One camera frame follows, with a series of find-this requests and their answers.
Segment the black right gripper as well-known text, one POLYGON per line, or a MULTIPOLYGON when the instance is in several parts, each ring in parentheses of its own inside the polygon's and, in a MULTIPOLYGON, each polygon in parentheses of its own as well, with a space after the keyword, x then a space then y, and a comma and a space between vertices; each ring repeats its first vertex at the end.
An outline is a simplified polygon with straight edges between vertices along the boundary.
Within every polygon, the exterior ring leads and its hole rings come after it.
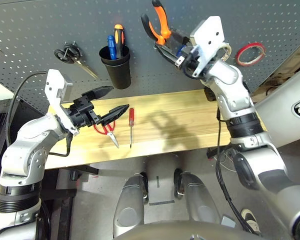
POLYGON ((183 57, 183 60, 179 61, 179 57, 172 53, 172 50, 165 45, 158 43, 154 44, 154 48, 170 63, 176 67, 181 67, 184 75, 192 75, 199 65, 199 47, 188 45, 190 38, 182 31, 176 28, 170 29, 171 35, 168 39, 169 47, 181 47, 179 50, 179 56, 183 57))

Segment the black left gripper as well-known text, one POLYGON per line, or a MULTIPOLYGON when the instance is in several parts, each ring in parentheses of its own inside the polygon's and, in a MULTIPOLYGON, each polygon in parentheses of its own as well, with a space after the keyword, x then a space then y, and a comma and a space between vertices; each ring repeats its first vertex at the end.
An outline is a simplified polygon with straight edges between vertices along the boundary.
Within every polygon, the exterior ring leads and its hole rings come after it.
POLYGON ((81 97, 75 99, 73 104, 68 108, 69 117, 73 125, 77 128, 91 127, 101 124, 106 126, 119 119, 130 107, 124 104, 111 109, 106 115, 96 115, 93 111, 94 105, 91 100, 97 100, 106 96, 114 89, 112 86, 101 86, 82 93, 81 97))

